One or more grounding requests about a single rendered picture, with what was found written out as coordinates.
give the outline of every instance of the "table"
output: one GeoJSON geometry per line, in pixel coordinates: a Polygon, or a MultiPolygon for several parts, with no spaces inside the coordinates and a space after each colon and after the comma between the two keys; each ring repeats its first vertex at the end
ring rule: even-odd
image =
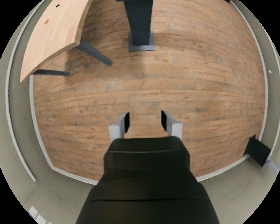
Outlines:
{"type": "Polygon", "coordinates": [[[69,75],[42,67],[59,56],[67,61],[68,50],[77,48],[111,66],[112,61],[81,40],[82,28],[92,0],[53,0],[36,24],[23,58],[20,82],[32,74],[69,75]]]}

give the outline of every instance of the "wooden floor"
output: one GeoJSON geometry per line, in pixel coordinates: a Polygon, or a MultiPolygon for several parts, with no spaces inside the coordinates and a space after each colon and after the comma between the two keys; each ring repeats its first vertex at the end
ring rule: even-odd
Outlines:
{"type": "Polygon", "coordinates": [[[82,38],[113,61],[73,49],[45,67],[69,77],[35,76],[35,110],[55,167],[99,180],[108,125],[130,112],[132,137],[167,136],[161,110],[183,122],[183,143],[198,177],[243,156],[260,134],[265,88],[261,59],[246,23],[224,0],[155,0],[156,51],[128,52],[124,5],[94,0],[82,38]]]}

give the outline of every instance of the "black pillar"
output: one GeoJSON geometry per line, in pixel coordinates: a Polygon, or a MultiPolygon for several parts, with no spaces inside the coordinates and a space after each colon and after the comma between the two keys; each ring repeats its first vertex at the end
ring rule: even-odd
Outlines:
{"type": "Polygon", "coordinates": [[[153,0],[117,0],[123,1],[129,20],[133,44],[149,45],[150,24],[153,0]]]}

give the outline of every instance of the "wooden table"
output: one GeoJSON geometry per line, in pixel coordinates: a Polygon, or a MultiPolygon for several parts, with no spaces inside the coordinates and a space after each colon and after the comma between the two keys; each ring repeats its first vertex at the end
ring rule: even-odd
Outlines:
{"type": "Polygon", "coordinates": [[[82,28],[92,1],[53,0],[50,3],[36,24],[27,44],[20,82],[31,74],[69,75],[68,72],[42,68],[46,62],[56,56],[67,61],[67,51],[75,47],[107,65],[112,65],[108,58],[81,40],[82,28]]]}

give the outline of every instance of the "light wood tabletop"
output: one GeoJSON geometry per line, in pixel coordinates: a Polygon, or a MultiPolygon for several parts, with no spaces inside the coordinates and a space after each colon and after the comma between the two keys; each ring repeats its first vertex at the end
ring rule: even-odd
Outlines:
{"type": "Polygon", "coordinates": [[[79,46],[93,0],[52,0],[36,24],[23,58],[20,82],[47,61],[79,46]]]}

